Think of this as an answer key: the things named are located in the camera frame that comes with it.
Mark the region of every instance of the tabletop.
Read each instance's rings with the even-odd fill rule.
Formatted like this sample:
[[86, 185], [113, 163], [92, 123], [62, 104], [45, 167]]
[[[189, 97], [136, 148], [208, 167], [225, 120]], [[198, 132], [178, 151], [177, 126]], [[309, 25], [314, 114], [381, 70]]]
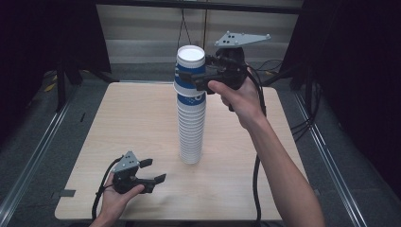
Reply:
[[[295, 165], [305, 175], [280, 99], [264, 88], [267, 118]], [[180, 158], [177, 94], [171, 83], [111, 83], [82, 146], [61, 198], [59, 219], [89, 219], [95, 192], [109, 164], [132, 150], [138, 160], [153, 159], [137, 177], [166, 173], [153, 193], [133, 198], [121, 219], [131, 220], [254, 220], [251, 137], [228, 111], [220, 96], [206, 97], [202, 156], [194, 165]], [[262, 166], [258, 191], [262, 219], [281, 219]]]

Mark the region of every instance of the wall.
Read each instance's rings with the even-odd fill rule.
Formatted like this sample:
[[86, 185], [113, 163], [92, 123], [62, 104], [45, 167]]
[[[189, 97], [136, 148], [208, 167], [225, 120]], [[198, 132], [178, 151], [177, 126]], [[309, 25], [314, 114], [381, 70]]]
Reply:
[[[302, 0], [219, 0], [230, 4], [300, 7]], [[97, 6], [111, 63], [174, 62], [182, 11], [180, 9]], [[214, 54], [214, 43], [227, 30], [271, 35], [271, 41], [244, 48], [247, 61], [283, 59], [297, 15], [203, 9], [183, 11], [192, 44]], [[184, 26], [179, 46], [189, 44]]]

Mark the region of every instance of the person's right hand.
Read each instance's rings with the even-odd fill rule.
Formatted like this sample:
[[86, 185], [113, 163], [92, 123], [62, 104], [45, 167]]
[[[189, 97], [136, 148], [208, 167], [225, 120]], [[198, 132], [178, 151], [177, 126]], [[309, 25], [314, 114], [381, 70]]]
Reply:
[[258, 117], [266, 118], [260, 108], [259, 96], [251, 79], [246, 78], [238, 90], [233, 90], [215, 80], [209, 81], [208, 87], [221, 95], [221, 100], [226, 106], [231, 104], [244, 129], [249, 130]]

